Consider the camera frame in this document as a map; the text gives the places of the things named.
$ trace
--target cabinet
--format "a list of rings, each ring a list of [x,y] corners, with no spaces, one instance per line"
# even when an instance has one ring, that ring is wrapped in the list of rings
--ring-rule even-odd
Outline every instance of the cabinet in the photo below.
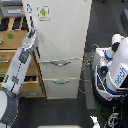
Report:
[[[77,98],[92,0],[22,2],[29,27],[31,15],[37,30],[36,58],[47,98]]]
[[[0,31],[0,89],[2,80],[15,55],[16,49],[21,47],[22,39],[28,32],[27,30],[21,30],[23,18],[19,31],[12,31],[13,22],[14,18],[10,18],[7,31]],[[36,63],[35,54],[31,53],[31,56],[31,63],[19,95],[20,97],[45,97],[43,82],[41,80],[39,66]]]

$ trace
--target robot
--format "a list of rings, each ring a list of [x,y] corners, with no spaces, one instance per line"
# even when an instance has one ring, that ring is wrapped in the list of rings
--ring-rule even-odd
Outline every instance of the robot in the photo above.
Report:
[[[11,128],[18,114],[18,94],[24,82],[31,55],[36,48],[37,33],[32,17],[31,31],[22,40],[22,48],[18,48],[2,82],[0,91],[0,128]]]
[[[128,9],[120,20],[128,34]],[[111,47],[96,48],[92,70],[93,90],[104,105],[116,106],[128,93],[128,37],[115,34]]]

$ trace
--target refrigerator door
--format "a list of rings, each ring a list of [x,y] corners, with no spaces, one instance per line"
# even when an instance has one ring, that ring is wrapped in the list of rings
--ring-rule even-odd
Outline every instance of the refrigerator door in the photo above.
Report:
[[[44,79],[47,99],[77,98],[79,79]]]
[[[38,34],[40,61],[82,57],[92,0],[23,0]]]

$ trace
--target cable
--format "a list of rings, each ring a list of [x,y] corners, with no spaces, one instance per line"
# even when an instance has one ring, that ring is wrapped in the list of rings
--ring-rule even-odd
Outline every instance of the cable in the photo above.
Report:
[[[126,95],[128,94],[128,91],[124,94],[122,103],[121,103],[121,119],[120,119],[120,124],[119,124],[119,128],[121,127],[121,123],[122,123],[122,109],[123,109],[123,103],[124,103],[124,99],[126,97]]]
[[[85,82],[90,83],[90,89],[87,90],[87,91],[82,91],[81,88],[79,87],[79,91],[82,92],[82,93],[84,93],[84,94],[85,93],[89,93],[92,90],[92,83],[89,80],[82,80],[82,81],[85,81]]]

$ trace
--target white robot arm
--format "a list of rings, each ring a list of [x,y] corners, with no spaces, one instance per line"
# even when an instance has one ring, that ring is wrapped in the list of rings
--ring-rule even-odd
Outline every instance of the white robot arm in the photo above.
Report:
[[[22,48],[18,48],[2,83],[0,91],[0,128],[10,128],[18,113],[16,100],[24,82],[31,61],[31,53],[36,47],[36,31],[32,27],[22,40]]]

